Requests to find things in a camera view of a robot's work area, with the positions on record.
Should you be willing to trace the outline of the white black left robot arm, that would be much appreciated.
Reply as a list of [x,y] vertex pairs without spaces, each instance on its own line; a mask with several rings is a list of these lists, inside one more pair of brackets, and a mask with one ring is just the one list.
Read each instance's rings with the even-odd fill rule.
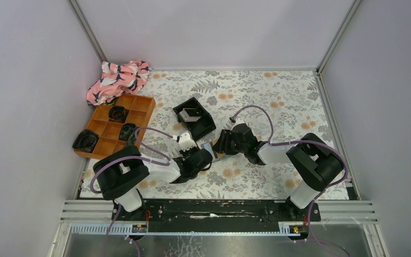
[[132,220],[144,215],[143,197],[137,186],[145,179],[181,184],[195,179],[201,171],[210,169],[212,155],[205,149],[194,148],[180,157],[163,161],[140,153],[136,146],[126,147],[93,166],[90,190],[101,194],[124,209]]

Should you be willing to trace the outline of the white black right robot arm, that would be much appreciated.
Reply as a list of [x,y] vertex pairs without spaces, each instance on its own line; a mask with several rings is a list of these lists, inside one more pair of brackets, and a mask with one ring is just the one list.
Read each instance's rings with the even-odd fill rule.
[[302,178],[286,200],[286,215],[294,221],[305,216],[307,206],[331,186],[342,171],[348,171],[344,158],[313,133],[300,140],[270,143],[258,140],[246,123],[240,123],[231,130],[222,130],[212,149],[225,155],[243,154],[255,165],[292,164]]

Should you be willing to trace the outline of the black plastic card tray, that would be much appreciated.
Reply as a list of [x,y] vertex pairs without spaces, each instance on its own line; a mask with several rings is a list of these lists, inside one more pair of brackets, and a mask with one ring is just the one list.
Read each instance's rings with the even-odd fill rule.
[[211,114],[195,98],[173,107],[179,123],[191,133],[192,138],[198,141],[216,129],[216,124]]

